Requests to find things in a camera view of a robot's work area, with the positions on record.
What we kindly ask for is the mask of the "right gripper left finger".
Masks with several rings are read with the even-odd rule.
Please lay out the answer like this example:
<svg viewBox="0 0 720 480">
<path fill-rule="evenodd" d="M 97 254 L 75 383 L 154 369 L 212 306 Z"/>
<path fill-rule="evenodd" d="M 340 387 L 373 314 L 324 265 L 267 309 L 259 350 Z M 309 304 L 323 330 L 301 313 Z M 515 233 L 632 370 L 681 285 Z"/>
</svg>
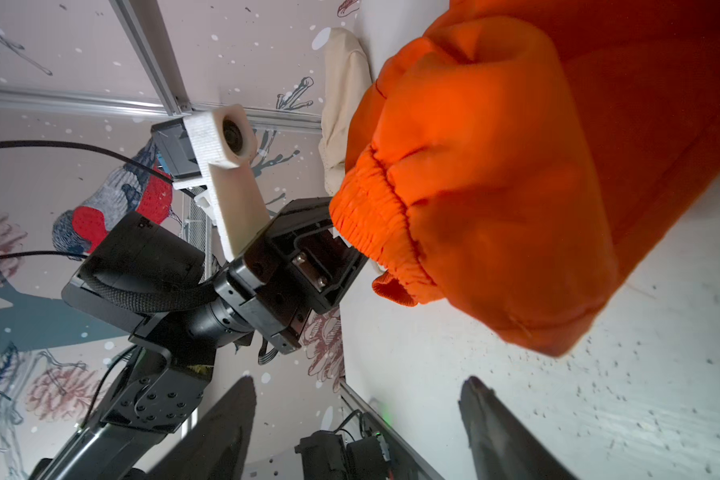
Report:
<svg viewBox="0 0 720 480">
<path fill-rule="evenodd" d="M 146 477 L 157 480 L 241 478 L 256 402 L 254 380 L 241 377 Z"/>
</svg>

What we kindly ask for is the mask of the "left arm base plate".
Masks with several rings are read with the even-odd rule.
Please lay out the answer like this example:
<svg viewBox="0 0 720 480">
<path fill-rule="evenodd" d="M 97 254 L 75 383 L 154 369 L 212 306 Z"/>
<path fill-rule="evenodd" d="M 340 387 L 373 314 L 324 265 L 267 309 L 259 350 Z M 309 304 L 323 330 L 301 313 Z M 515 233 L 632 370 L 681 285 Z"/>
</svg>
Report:
<svg viewBox="0 0 720 480">
<path fill-rule="evenodd" d="M 352 412 L 359 422 L 353 437 L 344 421 L 332 431 L 320 430 L 294 447 L 306 479 L 440 479 L 434 467 L 384 421 L 369 412 Z"/>
</svg>

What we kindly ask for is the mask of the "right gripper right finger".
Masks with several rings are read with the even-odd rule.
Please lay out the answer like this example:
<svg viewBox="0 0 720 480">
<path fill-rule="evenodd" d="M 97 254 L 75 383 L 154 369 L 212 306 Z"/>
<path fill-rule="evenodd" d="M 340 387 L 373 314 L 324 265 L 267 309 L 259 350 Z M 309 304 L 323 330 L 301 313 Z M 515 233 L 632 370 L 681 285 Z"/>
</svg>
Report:
<svg viewBox="0 0 720 480">
<path fill-rule="evenodd" d="M 479 479 L 574 477 L 479 378 L 464 382 L 459 410 Z"/>
</svg>

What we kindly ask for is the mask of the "beige shorts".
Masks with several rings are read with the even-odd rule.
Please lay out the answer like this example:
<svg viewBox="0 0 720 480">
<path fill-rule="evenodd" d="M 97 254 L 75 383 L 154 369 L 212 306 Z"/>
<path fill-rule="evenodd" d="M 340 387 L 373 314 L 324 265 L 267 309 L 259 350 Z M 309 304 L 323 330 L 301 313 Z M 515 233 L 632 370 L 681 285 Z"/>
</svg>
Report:
<svg viewBox="0 0 720 480">
<path fill-rule="evenodd" d="M 372 80 L 367 55 L 351 31 L 331 29 L 323 51 L 325 104 L 318 149 L 324 170 L 324 187 L 327 194 L 333 196 L 345 176 L 351 120 Z"/>
</svg>

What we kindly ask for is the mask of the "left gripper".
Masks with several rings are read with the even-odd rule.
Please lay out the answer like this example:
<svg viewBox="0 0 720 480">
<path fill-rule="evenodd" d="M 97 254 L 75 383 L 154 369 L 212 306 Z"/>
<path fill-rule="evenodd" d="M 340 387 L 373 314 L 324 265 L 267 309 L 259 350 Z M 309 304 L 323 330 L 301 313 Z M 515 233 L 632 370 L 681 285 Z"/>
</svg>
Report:
<svg viewBox="0 0 720 480">
<path fill-rule="evenodd" d="M 309 314 L 337 307 L 367 257 L 333 234 L 330 199 L 293 200 L 213 279 L 219 297 L 279 353 L 301 348 Z"/>
</svg>

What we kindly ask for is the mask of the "orange shorts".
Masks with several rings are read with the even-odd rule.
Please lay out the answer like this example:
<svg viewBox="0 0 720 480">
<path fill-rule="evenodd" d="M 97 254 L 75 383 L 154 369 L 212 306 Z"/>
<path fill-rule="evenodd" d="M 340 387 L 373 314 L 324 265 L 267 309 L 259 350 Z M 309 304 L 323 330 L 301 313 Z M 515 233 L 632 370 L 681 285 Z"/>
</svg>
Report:
<svg viewBox="0 0 720 480">
<path fill-rule="evenodd" d="M 567 353 L 720 175 L 720 1 L 454 1 L 351 122 L 374 291 Z"/>
</svg>

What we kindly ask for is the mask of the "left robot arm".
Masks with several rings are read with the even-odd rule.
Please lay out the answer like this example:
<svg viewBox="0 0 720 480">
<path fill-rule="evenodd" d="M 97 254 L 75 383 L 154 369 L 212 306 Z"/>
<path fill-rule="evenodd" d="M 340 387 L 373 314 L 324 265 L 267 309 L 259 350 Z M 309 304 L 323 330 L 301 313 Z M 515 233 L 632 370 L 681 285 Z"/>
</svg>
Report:
<svg viewBox="0 0 720 480">
<path fill-rule="evenodd" d="M 260 364 L 300 348 L 311 314 L 337 307 L 365 256 L 332 232 L 326 198 L 288 203 L 232 261 L 204 254 L 145 216 L 125 215 L 62 292 L 124 331 L 124 369 L 99 386 L 81 428 L 36 479 L 123 479 L 200 405 L 217 351 L 260 336 Z"/>
</svg>

